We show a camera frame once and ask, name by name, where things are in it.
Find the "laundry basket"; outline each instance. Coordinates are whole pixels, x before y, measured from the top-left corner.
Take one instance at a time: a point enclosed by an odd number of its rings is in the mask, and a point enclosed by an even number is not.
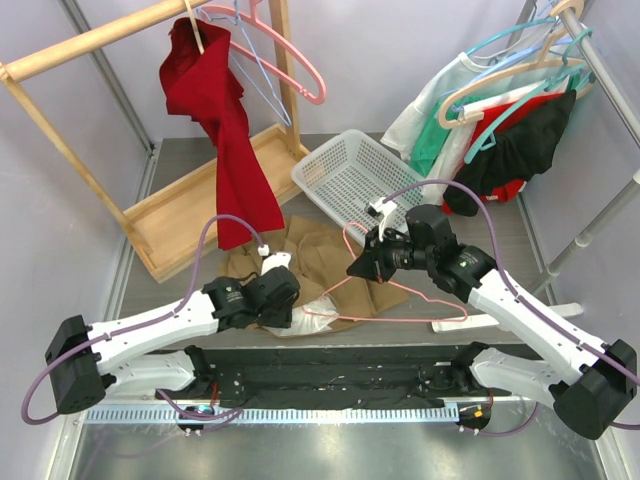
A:
[[[303,158],[291,171],[293,181],[340,226],[359,222],[368,229],[377,222],[366,213],[368,203],[423,180],[419,173],[359,130],[347,130]],[[420,205],[415,188],[397,197],[389,227],[406,232],[405,213]],[[361,245],[364,233],[349,234]]]

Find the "red garment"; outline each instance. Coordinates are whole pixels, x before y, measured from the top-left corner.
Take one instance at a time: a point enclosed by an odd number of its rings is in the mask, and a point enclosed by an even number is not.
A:
[[[533,97],[511,115],[509,115],[504,122],[498,125],[498,128],[496,128],[494,133],[504,132],[505,130],[511,128],[520,120],[522,120],[529,112],[532,112],[540,105],[543,105],[554,98],[558,98],[561,95],[561,93],[552,93],[550,95],[539,95],[537,97]],[[471,143],[469,143],[469,145],[473,145],[473,143],[482,134],[482,132],[484,132],[500,115],[507,111],[507,109],[514,103],[515,102],[511,102],[505,105],[499,105],[497,107],[491,107],[484,110],[484,118],[480,120],[476,125],[476,129],[473,131]],[[522,191],[526,183],[527,182],[525,182],[524,180],[513,180],[502,187],[494,188],[491,192],[491,195],[480,195],[480,199],[485,203],[494,201],[498,201],[501,203],[508,202]],[[446,202],[444,202],[444,204],[442,205],[442,211],[447,215],[451,215],[453,213]]]
[[[171,30],[171,53],[160,67],[167,112],[190,115],[218,148],[218,213],[236,215],[260,232],[284,228],[280,206],[249,141],[249,119],[240,103],[243,88],[229,70],[231,33],[199,20],[198,29],[205,46],[202,55],[188,18],[176,20]],[[250,239],[242,225],[218,222],[221,249]]]

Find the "wall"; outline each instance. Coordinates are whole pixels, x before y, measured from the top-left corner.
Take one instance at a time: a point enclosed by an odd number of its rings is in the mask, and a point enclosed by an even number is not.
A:
[[[640,106],[638,19],[637,1],[600,0],[584,20],[594,29],[598,49],[636,111]],[[553,168],[525,191],[545,259],[555,258],[638,168],[640,151],[602,90],[594,89],[577,105]],[[639,212],[637,199],[571,260],[557,281],[562,301],[577,301],[585,307],[576,323],[610,342],[622,338],[638,351]],[[640,401],[635,400],[620,420],[640,423]],[[637,458],[638,434],[616,433],[628,458]],[[632,467],[632,478],[640,478],[640,461]]]
[[[155,3],[156,0],[79,0],[93,26],[112,21]],[[216,2],[231,5],[230,0]],[[323,75],[328,100],[313,106],[299,99],[303,133],[336,133],[349,128],[384,131],[420,91],[426,81],[456,54],[495,32],[513,25],[521,1],[509,0],[289,0],[292,37],[296,46]],[[247,1],[240,0],[246,10]],[[268,2],[260,12],[268,19]],[[169,52],[168,32],[174,19],[151,27],[105,48],[136,111],[158,140],[204,136],[186,118],[169,117],[158,81],[158,68]],[[229,22],[217,25],[232,28]],[[258,54],[272,63],[273,47],[267,37],[252,31]],[[242,34],[234,38],[244,44]],[[256,80],[259,70],[242,64]],[[298,69],[303,85],[312,85]],[[246,87],[244,106],[256,133],[278,117],[237,75]]]
[[[0,59],[10,62],[74,34],[57,2],[0,7]],[[88,58],[24,82],[116,202],[128,206],[145,154]],[[60,423],[30,427],[20,403],[60,322],[101,319],[122,241],[116,222],[0,86],[0,434],[2,478],[45,478]],[[32,415],[49,414],[45,380]]]

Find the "brown garment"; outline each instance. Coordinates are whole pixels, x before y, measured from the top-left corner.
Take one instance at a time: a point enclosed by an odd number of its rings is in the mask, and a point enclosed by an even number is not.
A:
[[[295,306],[306,305],[322,295],[322,292],[346,277],[346,270],[353,259],[342,239],[342,230],[332,225],[314,222],[303,217],[288,217],[285,228],[262,234],[271,252],[285,251],[292,254],[289,268],[300,282],[300,298]],[[362,247],[347,236],[356,255]],[[251,272],[260,272],[262,258],[255,241],[230,251],[223,261],[221,274],[242,278]],[[408,294],[389,284],[378,284],[353,278],[331,292],[338,312],[349,317],[375,317],[380,312],[409,299]],[[344,330],[359,322],[337,319],[331,323],[331,331]]]

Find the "wooden shelf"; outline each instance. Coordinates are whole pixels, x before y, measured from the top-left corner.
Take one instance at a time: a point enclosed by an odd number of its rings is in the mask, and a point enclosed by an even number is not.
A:
[[[297,163],[287,146],[285,130],[273,125],[251,138],[258,162],[282,205],[300,193],[291,180]],[[301,147],[303,153],[309,153]],[[216,214],[216,159],[125,210],[146,245],[129,237],[133,247],[158,282],[192,264],[205,223]],[[216,225],[209,229],[204,253],[217,246]]]

